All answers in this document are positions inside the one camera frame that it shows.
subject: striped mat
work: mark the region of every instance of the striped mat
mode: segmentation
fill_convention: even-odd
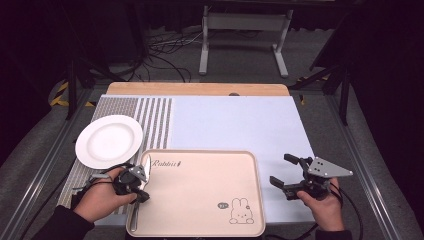
[[[144,138],[139,151],[128,162],[138,165],[144,151],[168,147],[172,106],[172,98],[102,95],[91,121],[108,115],[125,115],[137,120],[143,129]],[[58,205],[70,207],[72,194],[76,193],[73,188],[84,186],[91,174],[100,171],[86,167],[77,159],[63,187]],[[114,214],[126,213],[127,206],[120,207],[114,212]]]

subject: rabbit illustration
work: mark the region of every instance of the rabbit illustration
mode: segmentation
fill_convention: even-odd
[[[231,210],[231,224],[252,224],[253,215],[246,198],[234,198]]]

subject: table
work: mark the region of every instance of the table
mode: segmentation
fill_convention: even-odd
[[[126,105],[137,110],[127,110]],[[303,179],[299,166],[283,160],[285,153],[314,156],[293,98],[284,85],[112,83],[100,99],[93,120],[116,111],[134,116],[146,130],[137,154],[155,148],[252,152],[258,162],[266,223],[313,221],[301,201],[287,201],[281,190],[269,183],[271,175],[287,184]],[[130,162],[137,164],[137,156]],[[76,161],[59,204],[69,204],[69,189],[81,185],[92,172]],[[96,224],[124,225],[126,211],[125,207],[117,210]]]

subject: person's arm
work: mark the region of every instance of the person's arm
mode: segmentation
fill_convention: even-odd
[[[97,180],[73,211],[57,206],[33,239],[83,239],[85,234],[94,228],[95,221],[134,201],[137,197],[135,193],[118,196],[111,184],[122,170],[123,168],[113,169],[107,173],[110,179]]]
[[[336,178],[330,180],[331,183],[339,187]],[[320,227],[315,232],[316,240],[351,240],[352,233],[345,229],[342,218],[342,209],[339,200],[333,194],[329,194],[323,200],[316,200],[304,191],[297,192],[297,196],[308,206],[316,223]]]

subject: white plate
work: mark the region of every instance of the white plate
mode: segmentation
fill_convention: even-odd
[[[87,167],[106,169],[128,161],[142,141],[143,130],[136,120],[111,115],[97,119],[81,132],[75,152]]]

